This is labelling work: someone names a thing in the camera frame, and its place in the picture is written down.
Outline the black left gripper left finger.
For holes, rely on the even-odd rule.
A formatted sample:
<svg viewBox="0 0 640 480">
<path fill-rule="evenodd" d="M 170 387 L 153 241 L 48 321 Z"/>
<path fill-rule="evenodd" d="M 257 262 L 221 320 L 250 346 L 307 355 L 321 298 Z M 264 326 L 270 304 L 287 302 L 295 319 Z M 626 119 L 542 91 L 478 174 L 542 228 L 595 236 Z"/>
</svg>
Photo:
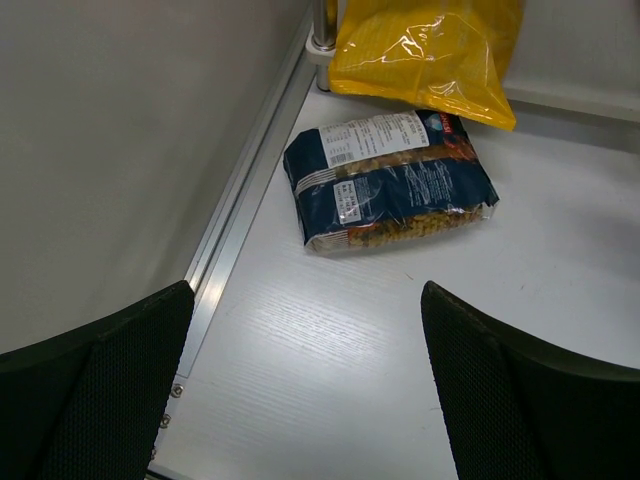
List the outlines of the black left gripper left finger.
<svg viewBox="0 0 640 480">
<path fill-rule="evenodd" d="M 144 478 L 193 310 L 179 281 L 2 354 L 2 478 Z"/>
</svg>

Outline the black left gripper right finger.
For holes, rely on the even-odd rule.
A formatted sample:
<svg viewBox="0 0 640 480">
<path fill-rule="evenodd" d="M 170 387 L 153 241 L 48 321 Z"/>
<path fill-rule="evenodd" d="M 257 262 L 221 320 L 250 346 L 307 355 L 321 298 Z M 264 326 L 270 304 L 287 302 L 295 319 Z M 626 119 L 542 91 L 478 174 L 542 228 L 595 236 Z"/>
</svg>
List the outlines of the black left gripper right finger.
<svg viewBox="0 0 640 480">
<path fill-rule="evenodd" d="M 458 478 L 638 478 L 638 370 L 532 336 L 433 281 L 421 316 Z"/>
</svg>

